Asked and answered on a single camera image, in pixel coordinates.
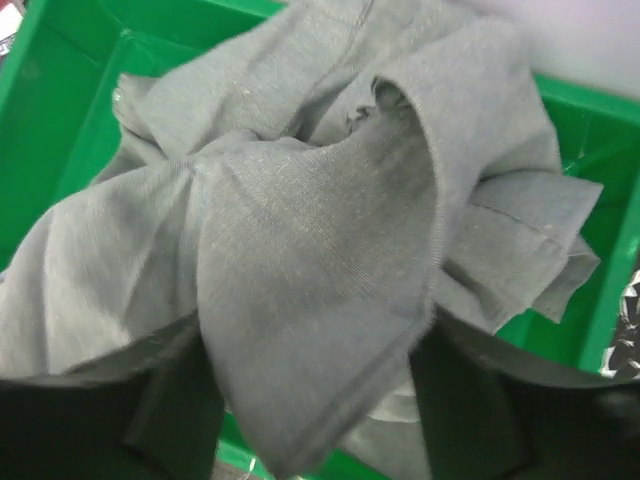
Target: green basket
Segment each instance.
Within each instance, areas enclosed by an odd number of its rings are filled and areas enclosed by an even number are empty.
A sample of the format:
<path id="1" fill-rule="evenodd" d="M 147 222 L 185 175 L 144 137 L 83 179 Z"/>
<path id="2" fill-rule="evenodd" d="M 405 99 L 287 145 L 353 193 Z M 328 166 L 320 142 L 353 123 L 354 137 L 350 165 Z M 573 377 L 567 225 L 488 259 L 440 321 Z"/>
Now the green basket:
<path id="1" fill-rule="evenodd" d="M 83 188 L 115 152 L 111 95 L 121 72 L 162 75 L 280 8 L 269 0 L 33 0 L 0 76 L 0 267 L 47 207 Z M 640 105 L 549 78 L 538 85 L 567 174 L 605 186 L 583 230 L 602 264 L 562 324 L 528 312 L 500 336 L 595 372 L 640 244 Z M 219 459 L 244 471 L 253 464 L 266 478 L 229 415 L 221 438 Z M 338 452 L 307 478 L 384 477 Z"/>

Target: gray fabric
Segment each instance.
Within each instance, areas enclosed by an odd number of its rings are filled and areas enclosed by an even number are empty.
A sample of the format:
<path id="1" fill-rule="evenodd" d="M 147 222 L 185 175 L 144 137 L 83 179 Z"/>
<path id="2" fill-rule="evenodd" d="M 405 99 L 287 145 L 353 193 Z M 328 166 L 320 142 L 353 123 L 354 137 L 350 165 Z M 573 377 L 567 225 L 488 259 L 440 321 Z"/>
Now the gray fabric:
<path id="1" fill-rule="evenodd" d="M 0 374 L 61 373 L 197 309 L 277 478 L 376 405 L 346 446 L 395 471 L 372 422 L 417 429 L 407 354 L 433 303 L 493 333 L 561 312 L 595 264 L 578 231 L 600 187 L 562 176 L 525 44 L 497 19 L 298 1 L 161 79 L 124 76 L 114 110 L 113 161 L 0 287 Z"/>

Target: garment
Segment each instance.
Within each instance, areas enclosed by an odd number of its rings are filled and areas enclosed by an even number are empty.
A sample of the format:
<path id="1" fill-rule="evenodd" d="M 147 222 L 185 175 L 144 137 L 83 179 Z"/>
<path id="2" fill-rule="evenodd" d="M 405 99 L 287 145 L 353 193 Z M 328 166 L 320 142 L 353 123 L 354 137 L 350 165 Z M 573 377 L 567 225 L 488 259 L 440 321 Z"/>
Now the garment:
<path id="1" fill-rule="evenodd" d="M 562 176 L 525 42 L 498 19 L 299 1 L 161 79 L 124 76 L 114 102 L 112 163 L 0 287 L 0 374 L 61 373 L 197 310 L 276 478 L 406 393 L 434 304 L 494 333 L 561 312 L 597 263 L 578 232 L 600 186 Z"/>

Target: crumpled cloth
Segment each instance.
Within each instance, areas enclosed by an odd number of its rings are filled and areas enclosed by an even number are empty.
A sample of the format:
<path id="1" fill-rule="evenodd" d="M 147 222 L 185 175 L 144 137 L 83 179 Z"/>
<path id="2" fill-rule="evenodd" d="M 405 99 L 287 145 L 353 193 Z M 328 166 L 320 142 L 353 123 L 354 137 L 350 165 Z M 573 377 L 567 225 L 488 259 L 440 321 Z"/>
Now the crumpled cloth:
<path id="1" fill-rule="evenodd" d="M 526 43 L 496 18 L 300 0 L 160 79 L 122 76 L 114 112 L 112 162 L 0 284 L 0 375 L 59 374 L 197 310 L 279 479 L 369 413 L 417 428 L 407 355 L 434 304 L 489 333 L 532 306 L 559 320 L 597 265 L 579 230 L 601 187 L 562 175 Z"/>

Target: green container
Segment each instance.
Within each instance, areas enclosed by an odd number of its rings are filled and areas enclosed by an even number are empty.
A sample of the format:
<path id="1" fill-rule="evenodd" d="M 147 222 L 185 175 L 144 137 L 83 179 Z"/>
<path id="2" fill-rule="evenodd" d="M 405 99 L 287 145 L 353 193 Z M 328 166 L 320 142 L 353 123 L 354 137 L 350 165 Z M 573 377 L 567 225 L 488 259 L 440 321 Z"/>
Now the green container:
<path id="1" fill-rule="evenodd" d="M 115 152 L 111 94 L 120 72 L 162 75 L 280 8 L 268 0 L 32 0 L 0 75 L 0 268 L 47 207 L 83 188 Z M 605 186 L 583 230 L 602 265 L 561 325 L 526 313 L 500 335 L 596 371 L 640 244 L 640 105 L 548 78 L 538 85 L 566 172 Z M 230 416 L 222 437 L 218 457 L 248 470 L 253 456 Z M 253 472 L 266 475 L 259 462 Z M 308 478 L 384 477 L 336 453 Z"/>

